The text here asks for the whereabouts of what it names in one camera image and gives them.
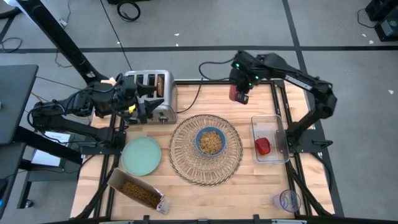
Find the open cardboard box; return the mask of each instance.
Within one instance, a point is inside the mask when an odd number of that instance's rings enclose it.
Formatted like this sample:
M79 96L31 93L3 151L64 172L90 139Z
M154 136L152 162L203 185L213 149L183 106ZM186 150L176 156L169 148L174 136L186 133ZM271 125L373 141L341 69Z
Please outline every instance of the open cardboard box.
M132 196L128 196L125 193L123 193L122 190L122 186L126 181L130 181L133 184L136 184L140 187L142 187L143 189L159 195L160 196L160 202L159 204L156 206L156 209L152 208L150 205L148 205L147 203L143 202L142 200L132 197ZM118 192L121 192L122 194L124 194L125 196L131 198L131 200L135 200L136 202L140 203L141 205L151 208L153 210L156 210L162 214L167 214L167 212L169 211L169 207L170 207L170 202L166 199L165 195L158 191L156 188L154 188L153 186L137 179L134 178L133 176L123 172L122 170L120 170L119 168L116 168L115 170L113 170L113 173L111 175L111 177L109 178L108 181L108 185L111 186L113 189L117 190Z

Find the bowl of cereal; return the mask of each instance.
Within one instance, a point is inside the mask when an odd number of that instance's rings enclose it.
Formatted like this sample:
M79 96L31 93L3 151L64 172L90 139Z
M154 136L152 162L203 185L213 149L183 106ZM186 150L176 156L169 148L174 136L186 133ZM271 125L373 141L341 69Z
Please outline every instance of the bowl of cereal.
M205 127L195 137L195 145L200 154L218 156L225 150L225 135L216 127Z

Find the red fruit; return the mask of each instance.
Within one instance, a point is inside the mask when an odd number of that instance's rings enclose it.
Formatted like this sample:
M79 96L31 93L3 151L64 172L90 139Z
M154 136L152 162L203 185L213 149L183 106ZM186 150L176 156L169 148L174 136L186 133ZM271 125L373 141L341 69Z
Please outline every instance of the red fruit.
M271 152L271 145L267 138L259 138L254 143L256 145L256 150L262 156Z

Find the clear plastic container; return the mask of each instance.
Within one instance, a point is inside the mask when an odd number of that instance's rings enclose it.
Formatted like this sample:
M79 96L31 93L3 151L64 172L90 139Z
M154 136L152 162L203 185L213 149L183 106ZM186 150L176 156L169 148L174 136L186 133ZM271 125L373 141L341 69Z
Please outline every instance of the clear plastic container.
M289 161L289 150L282 118L276 114L259 114L251 118L251 137L254 150L253 158L258 163L281 164ZM256 140L267 138L271 151L261 155L256 150Z

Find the blue bowl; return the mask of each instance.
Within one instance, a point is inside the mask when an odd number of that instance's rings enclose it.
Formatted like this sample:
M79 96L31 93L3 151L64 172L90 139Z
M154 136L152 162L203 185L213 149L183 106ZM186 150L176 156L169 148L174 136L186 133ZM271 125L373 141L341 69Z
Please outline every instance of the blue bowl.
M214 154L214 155L205 154L199 148L199 140L201 139L201 136L203 135L203 133L209 132L209 131L215 131L221 138L221 145L222 145L221 150L218 153ZM197 136L195 137L195 145L196 145L198 151L200 152L200 154L202 154L202 155L205 155L205 156L218 156L221 153L223 153L223 151L225 150L225 135L220 129L218 129L216 127L205 127L202 130L200 130L198 132Z

